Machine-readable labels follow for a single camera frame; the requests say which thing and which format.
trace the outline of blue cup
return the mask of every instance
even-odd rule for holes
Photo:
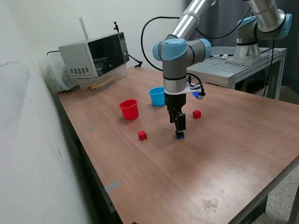
[[[151,103],[153,106],[164,106],[164,87],[156,87],[149,91],[151,97]]]

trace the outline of cable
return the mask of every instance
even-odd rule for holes
[[[264,53],[268,52],[269,50],[272,50],[272,48],[268,48],[266,50],[263,50],[263,51],[260,52],[260,54],[264,54]]]
[[[200,32],[197,28],[196,28],[195,30],[196,30],[197,32],[199,32],[201,35],[203,35],[204,37],[206,37],[206,38],[209,38],[209,39],[221,39],[221,38],[223,38],[223,37],[226,37],[226,36],[232,34],[236,29],[238,29],[238,27],[242,24],[242,22],[243,22],[244,19],[246,18],[247,13],[250,11],[250,9],[251,9],[251,8],[249,8],[249,9],[247,10],[247,12],[245,13],[243,19],[239,22],[239,24],[238,24],[232,31],[230,31],[228,34],[225,34],[225,35],[223,35],[223,36],[219,36],[219,37],[210,37],[210,36],[207,36],[207,35],[203,34],[202,32]]]
[[[129,57],[131,57],[134,61],[136,61],[138,64],[137,65],[135,65],[135,68],[137,68],[137,67],[141,67],[142,66],[142,61],[139,61],[139,60],[137,60],[136,58],[134,58],[133,56],[131,56],[130,54],[128,54],[129,55]]]
[[[206,93],[205,93],[204,85],[203,85],[202,82],[201,82],[201,79],[198,78],[196,75],[194,75],[194,74],[192,74],[192,73],[188,73],[188,72],[187,72],[187,75],[192,76],[192,77],[194,77],[194,78],[196,78],[196,79],[198,80],[198,83],[195,84],[194,86],[197,86],[198,84],[200,84],[200,87],[201,87],[201,95],[202,95],[202,96],[205,96]]]
[[[154,20],[157,20],[157,19],[179,19],[179,17],[173,17],[173,16],[158,16],[158,17],[155,17],[155,18],[153,18],[153,19],[147,21],[146,24],[143,26],[142,31],[141,31],[140,44],[141,44],[141,51],[142,51],[142,53],[143,53],[143,56],[144,56],[145,60],[146,60],[146,61],[147,61],[153,68],[155,68],[155,69],[157,69],[157,70],[159,70],[159,71],[163,71],[162,69],[160,69],[160,68],[154,66],[154,65],[149,61],[149,59],[148,59],[148,58],[146,57],[146,55],[145,55],[144,48],[143,48],[143,34],[144,34],[144,30],[145,30],[146,26],[147,26],[150,22],[152,22],[152,21],[154,21]]]
[[[268,74],[268,77],[267,77],[267,82],[266,82],[265,90],[263,91],[263,97],[265,96],[266,89],[267,89],[267,86],[268,86],[268,83],[269,83],[269,79],[270,79],[270,74],[271,74],[271,69],[272,69],[272,63],[273,63],[273,57],[274,57],[274,43],[275,43],[275,40],[273,40],[273,43],[272,43],[272,57],[271,57],[271,63],[270,63],[270,67],[269,67],[269,74]]]
[[[249,12],[250,8],[247,10],[246,14],[244,15],[243,19],[239,22],[239,24],[232,30],[230,31],[228,34],[224,35],[224,36],[220,36],[220,37],[209,37],[207,35],[204,35],[202,32],[200,32],[197,28],[196,28],[196,31],[199,32],[201,35],[203,35],[204,37],[206,38],[210,38],[210,39],[220,39],[220,38],[223,38],[223,37],[226,37],[228,35],[230,35],[231,33],[233,33],[236,29],[238,29],[238,27],[241,25],[241,23],[244,21],[244,19],[246,18],[246,15],[247,13]],[[155,17],[149,21],[146,22],[146,24],[143,26],[142,28],[142,31],[141,31],[141,38],[140,38],[140,44],[141,44],[141,51],[142,51],[142,54],[145,58],[145,60],[155,69],[159,70],[159,71],[163,71],[162,69],[158,68],[157,66],[153,65],[149,59],[146,57],[145,55],[145,52],[144,52],[144,47],[143,47],[143,35],[144,35],[144,31],[145,31],[145,28],[147,27],[147,25],[154,21],[154,20],[157,20],[157,19],[179,19],[180,17],[175,17],[175,16],[158,16],[158,17]]]
[[[48,56],[49,53],[54,53],[54,52],[59,52],[59,50],[49,51],[49,52],[47,53],[47,56]]]
[[[211,55],[210,57],[222,57],[222,56],[224,56],[224,55],[223,54],[222,55]]]

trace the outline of red cube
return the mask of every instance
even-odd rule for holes
[[[138,137],[139,137],[140,140],[145,140],[145,139],[148,138],[148,137],[146,136],[145,131],[140,131],[140,132],[138,132]]]
[[[200,111],[193,111],[193,118],[194,119],[201,118],[201,112]]]

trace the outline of robot arm metal tube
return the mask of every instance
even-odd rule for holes
[[[188,39],[199,25],[199,17],[213,6],[217,0],[193,0],[178,21],[172,35]]]

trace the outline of white wall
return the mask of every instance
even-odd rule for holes
[[[3,0],[0,21],[0,223],[89,224],[75,145]]]
[[[129,53],[145,62],[140,47],[140,35],[144,24],[160,15],[181,16],[184,0],[7,0],[12,15],[38,62],[47,51],[58,46],[82,40],[79,23],[82,16],[89,37],[115,32],[117,21],[125,33]],[[156,65],[151,50],[154,43],[171,33],[177,20],[158,20],[148,25],[144,45],[149,59]]]

